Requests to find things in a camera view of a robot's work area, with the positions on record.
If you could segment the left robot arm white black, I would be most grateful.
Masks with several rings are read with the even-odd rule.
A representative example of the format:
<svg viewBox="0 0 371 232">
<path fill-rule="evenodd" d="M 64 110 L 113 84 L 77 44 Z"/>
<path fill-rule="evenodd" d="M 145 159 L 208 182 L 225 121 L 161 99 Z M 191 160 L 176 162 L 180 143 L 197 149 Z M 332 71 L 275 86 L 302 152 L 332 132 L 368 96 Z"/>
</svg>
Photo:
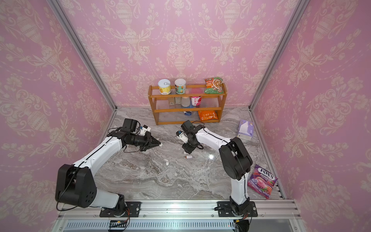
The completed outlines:
<svg viewBox="0 0 371 232">
<path fill-rule="evenodd" d="M 148 126 L 134 119 L 125 119 L 121 127 L 109 129 L 105 139 L 90 153 L 73 164 L 59 168 L 55 195 L 57 204 L 68 204 L 72 209 L 108 209 L 115 217 L 128 213 L 124 195 L 98 189 L 94 179 L 98 170 L 127 146 L 135 146 L 142 152 L 160 147 L 161 142 L 152 136 Z"/>
</svg>

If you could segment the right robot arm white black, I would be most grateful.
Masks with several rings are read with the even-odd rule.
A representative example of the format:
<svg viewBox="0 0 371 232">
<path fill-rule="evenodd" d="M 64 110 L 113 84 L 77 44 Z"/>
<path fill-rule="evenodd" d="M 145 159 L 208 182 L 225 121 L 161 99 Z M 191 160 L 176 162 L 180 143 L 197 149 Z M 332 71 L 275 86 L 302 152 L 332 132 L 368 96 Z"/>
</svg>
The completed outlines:
<svg viewBox="0 0 371 232">
<path fill-rule="evenodd" d="M 206 145 L 219 152 L 226 174 L 231 178 L 230 206 L 237 216 L 252 217 L 253 205 L 246 191 L 247 175 L 253 160 L 240 138 L 232 139 L 218 135 L 204 125 L 193 125 L 186 121 L 176 136 L 184 143 L 182 148 L 191 154 L 196 148 L 203 149 Z"/>
</svg>

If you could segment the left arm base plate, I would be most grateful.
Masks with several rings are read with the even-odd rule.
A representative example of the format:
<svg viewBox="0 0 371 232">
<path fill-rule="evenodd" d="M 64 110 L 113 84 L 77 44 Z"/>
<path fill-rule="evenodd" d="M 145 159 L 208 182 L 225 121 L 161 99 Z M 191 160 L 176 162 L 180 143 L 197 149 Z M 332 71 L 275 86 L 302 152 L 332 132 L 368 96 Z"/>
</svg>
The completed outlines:
<svg viewBox="0 0 371 232">
<path fill-rule="evenodd" d="M 141 202 L 125 202 L 119 204 L 118 207 L 115 208 L 105 208 L 103 207 L 100 211 L 101 218 L 109 218 L 109 217 L 130 217 L 130 218 L 138 218 L 139 213 L 141 210 Z"/>
</svg>

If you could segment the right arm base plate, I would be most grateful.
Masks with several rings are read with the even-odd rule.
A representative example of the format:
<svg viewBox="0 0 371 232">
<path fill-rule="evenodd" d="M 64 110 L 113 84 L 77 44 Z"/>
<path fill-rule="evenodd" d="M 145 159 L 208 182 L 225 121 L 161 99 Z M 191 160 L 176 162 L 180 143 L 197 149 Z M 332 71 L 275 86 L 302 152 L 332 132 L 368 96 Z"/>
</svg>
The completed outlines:
<svg viewBox="0 0 371 232">
<path fill-rule="evenodd" d="M 258 212 L 255 202 L 246 201 L 237 205 L 234 201 L 219 201 L 214 208 L 219 217 L 257 217 Z"/>
</svg>

